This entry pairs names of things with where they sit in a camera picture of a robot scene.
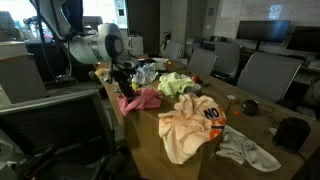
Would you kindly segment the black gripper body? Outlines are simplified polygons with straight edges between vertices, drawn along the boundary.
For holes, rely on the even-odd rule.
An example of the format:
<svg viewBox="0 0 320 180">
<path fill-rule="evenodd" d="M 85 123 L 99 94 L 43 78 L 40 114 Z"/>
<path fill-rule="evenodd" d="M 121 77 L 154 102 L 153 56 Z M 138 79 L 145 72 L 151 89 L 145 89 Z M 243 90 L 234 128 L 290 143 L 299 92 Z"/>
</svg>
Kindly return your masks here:
<svg viewBox="0 0 320 180">
<path fill-rule="evenodd" d="M 119 84 L 120 90 L 122 92 L 132 90 L 131 82 L 129 81 L 129 76 L 125 72 L 114 70 L 113 78 Z"/>
</svg>

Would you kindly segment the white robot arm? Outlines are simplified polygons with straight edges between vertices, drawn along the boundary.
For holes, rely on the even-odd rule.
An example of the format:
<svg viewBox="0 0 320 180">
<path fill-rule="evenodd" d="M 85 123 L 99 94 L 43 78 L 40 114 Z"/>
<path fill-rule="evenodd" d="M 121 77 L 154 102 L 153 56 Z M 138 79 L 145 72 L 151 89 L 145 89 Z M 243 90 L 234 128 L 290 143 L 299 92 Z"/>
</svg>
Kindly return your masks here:
<svg viewBox="0 0 320 180">
<path fill-rule="evenodd" d="M 116 80 L 125 96 L 133 94 L 129 81 L 132 71 L 121 58 L 124 42 L 116 24 L 103 23 L 97 33 L 87 33 L 83 24 L 83 0 L 29 1 L 68 55 L 82 64 L 110 62 L 109 84 Z"/>
</svg>

